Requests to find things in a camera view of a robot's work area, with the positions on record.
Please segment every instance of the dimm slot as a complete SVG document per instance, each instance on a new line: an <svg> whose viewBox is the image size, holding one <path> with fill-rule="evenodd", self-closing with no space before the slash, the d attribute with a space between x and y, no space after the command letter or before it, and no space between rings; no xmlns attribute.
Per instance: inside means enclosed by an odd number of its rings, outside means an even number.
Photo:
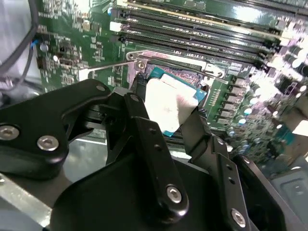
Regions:
<svg viewBox="0 0 308 231"><path fill-rule="evenodd" d="M246 53L243 51L238 51L236 49L230 49L230 48L225 48L225 47L221 47L217 45L191 41L189 39L182 39L182 38L178 38L175 36L168 36L168 35L163 36L162 33L160 34L158 38L156 34L151 34L149 31L144 31L142 29L127 28L125 32L134 34L134 35L145 36L145 37L156 39L159 41L167 41L167 42L171 42L175 44L185 45L186 47L189 47L189 48L198 48L198 49L202 49L206 51L217 52L217 53L226 54L226 55L234 56L234 57L241 57L245 59L252 59L252 60L259 59L257 54L251 54L251 53Z"/></svg>
<svg viewBox="0 0 308 231"><path fill-rule="evenodd" d="M134 20L132 21L131 20L128 21L128 25L130 28L142 29L150 32L152 31L159 34L179 37L182 39L189 39L191 41L204 42L211 45L218 45L221 47L236 49L246 53L258 54L261 50L265 50L262 49L262 47L260 46L251 47L249 46L250 44L248 44L247 42L244 43L234 38L231 39L229 37L222 38L221 36L217 36L212 33L204 34L202 31L191 30L190 28L187 27L178 26L174 28L172 24L161 24L160 27L156 27L153 25L153 23L152 25L151 24L144 25L143 23L144 22L136 21L136 18L134 18Z"/></svg>
<svg viewBox="0 0 308 231"><path fill-rule="evenodd" d="M166 36L171 36L170 40L178 39L181 41L186 41L186 42L196 42L195 44L199 45L204 45L204 46L209 46L212 47L213 49L217 49L218 52L222 53L232 53L236 55L235 53L240 52L240 56L248 56L248 57L256 57L259 54L259 51L256 49L253 49L252 52L249 52L248 49L232 45L232 47L229 47L228 45L222 43L222 42L213 42L208 39L195 39L192 38L191 36L185 36L185 35L179 35L178 33L174 33L172 31L165 31L159 28L153 28L153 27L148 27L148 26L143 26L143 25L137 25L137 24L131 24L128 23L129 29L135 29L138 32L150 32L150 33L158 33L159 35L166 35Z"/></svg>
<svg viewBox="0 0 308 231"><path fill-rule="evenodd" d="M162 22L162 23L171 23L173 25L177 26L186 26L189 27L190 29L197 29L200 31L204 32L209 32L209 33L214 33L222 36L228 36L231 38L236 38L244 42L248 43L255 43L256 45L262 46L262 43L264 42L264 38L252 36L252 35L247 35L239 32L234 32L234 31L228 31L224 30L221 28L213 27L213 26L203 26L199 25L196 22L188 22L180 19L173 19L170 17L166 17L163 15L156 15L153 13L145 13L145 12L138 12L138 11L123 11L125 15L136 17L136 18L143 18L143 19L148 19L148 20L154 20L157 22Z"/></svg>
<svg viewBox="0 0 308 231"><path fill-rule="evenodd" d="M259 7L259 8L265 8L267 10L272 10L272 11L276 11L280 14L288 14L288 16L293 16L293 17L299 17L302 19L307 19L308 16L308 9L305 8L301 8L301 7L296 7L293 5L288 5L288 4L284 4L284 3L279 3L279 2L274 2L274 1L270 1L270 0L216 0L218 2L232 2L232 3L241 3L245 6L249 6L249 7ZM162 7L168 7L171 9L175 9L176 10L181 10L181 11L187 11L187 12L195 12L195 13L200 13L200 14L205 14L205 12L203 11L199 11L197 9L188 9L185 7L181 7L181 6L175 6L175 5L171 5L168 3L164 3L164 2L153 2L150 0L137 0L136 2L140 2L140 3L147 3L147 4L152 4L152 5L160 5Z"/></svg>
<svg viewBox="0 0 308 231"><path fill-rule="evenodd" d="M241 29L246 29L250 31L254 31L255 33L264 34L264 35L271 35L271 36L277 36L280 37L282 32L276 28L265 26L265 25L259 25L259 24L253 24L248 23L236 19L231 19L223 16L217 16L215 14L211 13L205 13L203 11L198 10L190 10L184 7L175 6L163 2L152 2L149 0L140 0L139 3L146 3L147 5L140 5L136 4L134 2L128 2L128 5L136 6L144 9L154 10L162 13L169 13L173 15L181 15L182 17L192 17L199 20L206 20L210 21L212 23L216 23L218 25L224 25L224 26L232 26L232 27L238 27Z"/></svg>
<svg viewBox="0 0 308 231"><path fill-rule="evenodd" d="M122 41L122 42L129 41L129 42L144 44L144 45L148 45L148 46L155 45L155 46L159 46L159 47L172 48L172 49L176 49L178 51L192 52L192 53L195 53L196 55L207 55L207 56L211 56L215 59L220 58L222 60L226 60L226 61L230 61L230 62L239 62L239 63L242 63L242 64L252 64L252 65L254 65L255 63L259 62L258 60L250 60L250 59L245 59L245 58L236 57L236 56L229 56L229 55L226 55L226 54L220 54L220 53L217 53L217 52L207 51L207 50L194 48L194 47L188 48L186 45L174 44L172 42L157 40L157 39L153 39L153 38L147 38L147 37L144 37L144 36L136 36L136 35L131 35L131 34L125 34L125 35L121 36L118 40Z"/></svg>
<svg viewBox="0 0 308 231"><path fill-rule="evenodd" d="M281 13L290 13L295 18L302 18L302 19L308 18L308 9L284 3L274 2L270 0L227 0L227 1L240 2L250 7L258 6L266 9L280 11Z"/></svg>

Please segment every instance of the green circuit board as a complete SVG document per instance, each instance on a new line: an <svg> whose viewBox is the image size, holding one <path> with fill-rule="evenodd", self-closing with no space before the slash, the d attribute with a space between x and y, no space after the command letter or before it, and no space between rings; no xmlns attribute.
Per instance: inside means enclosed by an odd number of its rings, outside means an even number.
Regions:
<svg viewBox="0 0 308 231"><path fill-rule="evenodd" d="M255 1L257 5L251 7L249 4ZM269 158L260 153L267 152L267 143L276 139L277 130L272 118L266 115L267 105L269 102L278 105L282 114L296 102L296 97L264 89L267 85L276 86L284 71L292 69L287 58L290 48L305 43L308 29L305 0L37 0L37 4L38 35L48 46L48 50L38 49L38 67L45 91L87 78L97 79L110 89L129 88L133 79L127 66L91 72L84 69L126 61L130 52L155 51L205 61L225 73L220 77L224 82L205 79L209 92L204 109L211 129L226 134L224 138L234 147L234 153L242 152L241 143L247 141L250 144L247 156L260 163ZM267 46L277 41L279 50ZM272 53L284 60L284 64L270 72L264 71L263 66L260 69L259 62L273 63ZM202 76L192 71L200 71L199 67L181 65L190 68L189 77L193 76L196 86L200 84ZM221 117L226 95L232 91L236 79L243 80L238 86L241 90L235 94L240 100L233 102L230 116ZM263 95L258 96L262 101L255 105L250 105L247 99L252 83L263 86ZM244 115L247 106L254 113ZM245 125L238 123L239 116L245 117ZM236 136L228 136L230 128L234 128Z"/></svg>

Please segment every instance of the capacitor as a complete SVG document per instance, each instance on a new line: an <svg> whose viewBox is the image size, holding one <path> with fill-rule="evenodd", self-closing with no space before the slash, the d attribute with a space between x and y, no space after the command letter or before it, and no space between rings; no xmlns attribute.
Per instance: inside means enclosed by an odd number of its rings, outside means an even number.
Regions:
<svg viewBox="0 0 308 231"><path fill-rule="evenodd" d="M241 107L241 109L244 111L245 115L250 115L252 113L252 109L249 105L244 105Z"/></svg>
<svg viewBox="0 0 308 231"><path fill-rule="evenodd" d="M58 58L57 55L54 55L54 56L52 57L52 59L53 59L56 63L59 61L59 58Z"/></svg>
<svg viewBox="0 0 308 231"><path fill-rule="evenodd" d="M257 102L259 102L259 99L254 96L254 93L252 91L246 94L246 99L249 101L251 105L254 105Z"/></svg>
<svg viewBox="0 0 308 231"><path fill-rule="evenodd" d="M278 115L278 111L276 110L276 108L275 108L274 106L272 106L272 105L267 105L266 108L271 112L271 114L272 114L273 116Z"/></svg>
<svg viewBox="0 0 308 231"><path fill-rule="evenodd" d="M307 49L303 49L301 47L298 46L293 46L290 48L290 52L294 55L296 55L298 58L304 60L307 57L308 54L308 50Z"/></svg>
<svg viewBox="0 0 308 231"><path fill-rule="evenodd" d="M300 70L300 74L308 77L308 65L303 65L302 69Z"/></svg>
<svg viewBox="0 0 308 231"><path fill-rule="evenodd" d="M275 126L276 129L282 128L282 123L281 123L279 120L277 120L277 119L275 119L275 118L272 118L271 121L272 121L272 123L274 124L274 126Z"/></svg>
<svg viewBox="0 0 308 231"><path fill-rule="evenodd" d="M241 144L241 147L244 148L245 150L246 150L247 148L249 148L249 144L248 144L248 141L247 141L247 140L241 141L240 144Z"/></svg>
<svg viewBox="0 0 308 231"><path fill-rule="evenodd" d="M231 137L233 137L235 135L235 131L233 127L230 127L227 129L227 134Z"/></svg>
<svg viewBox="0 0 308 231"><path fill-rule="evenodd" d="M251 84L251 89L252 89L252 91L255 93L255 95L261 95L261 88L260 88L260 86L258 85L258 84L256 84L256 83L252 83Z"/></svg>
<svg viewBox="0 0 308 231"><path fill-rule="evenodd" d="M46 43L41 43L41 44L39 45L39 49L40 49L42 52L46 53L46 52L48 52L49 47L48 47L48 45L47 45Z"/></svg>
<svg viewBox="0 0 308 231"><path fill-rule="evenodd" d="M246 119L243 115L238 115L236 118L235 118L236 122L239 124L239 125L243 125L246 123Z"/></svg>
<svg viewBox="0 0 308 231"><path fill-rule="evenodd" d="M288 54L285 56L285 61L291 64L292 68L298 68L302 64L303 59L299 59Z"/></svg>
<svg viewBox="0 0 308 231"><path fill-rule="evenodd" d="M255 138L254 143L256 144L261 143L261 138L260 137Z"/></svg>

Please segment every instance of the mounting hole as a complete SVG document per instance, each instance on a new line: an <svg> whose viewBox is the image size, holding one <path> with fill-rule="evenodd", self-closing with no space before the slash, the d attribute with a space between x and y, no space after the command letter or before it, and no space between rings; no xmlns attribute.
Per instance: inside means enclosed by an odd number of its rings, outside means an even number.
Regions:
<svg viewBox="0 0 308 231"><path fill-rule="evenodd" d="M153 135L156 134L156 129L150 128L149 131L150 131Z"/></svg>
<svg viewBox="0 0 308 231"><path fill-rule="evenodd" d="M154 145L154 148L155 148L157 151L159 151L159 152L161 152L161 151L163 150L162 147L159 146L158 144Z"/></svg>
<svg viewBox="0 0 308 231"><path fill-rule="evenodd" d="M133 55L133 54L128 54L128 58L129 58L129 59L133 59L133 58L134 58L134 55Z"/></svg>
<svg viewBox="0 0 308 231"><path fill-rule="evenodd" d="M231 184L235 184L235 181L231 177L229 177L228 180L230 181Z"/></svg>
<svg viewBox="0 0 308 231"><path fill-rule="evenodd" d="M227 167L230 171L233 170L232 167L231 167L230 165L226 165L226 167Z"/></svg>

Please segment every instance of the black arm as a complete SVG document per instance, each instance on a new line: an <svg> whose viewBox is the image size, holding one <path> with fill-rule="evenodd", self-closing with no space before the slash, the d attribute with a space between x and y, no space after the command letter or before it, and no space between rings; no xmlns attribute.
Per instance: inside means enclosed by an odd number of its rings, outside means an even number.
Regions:
<svg viewBox="0 0 308 231"><path fill-rule="evenodd" d="M107 131L110 164L58 198L52 231L256 231L260 227L250 220L243 194L246 184L241 184L226 144L211 134L198 110L181 126L190 164L172 160L142 98L111 93L93 79L3 109L0 119L0 171L34 180L59 173L69 142L93 128ZM266 199L276 201L273 196ZM272 208L281 230L305 230L283 203ZM296 228L288 222L296 222Z"/></svg>

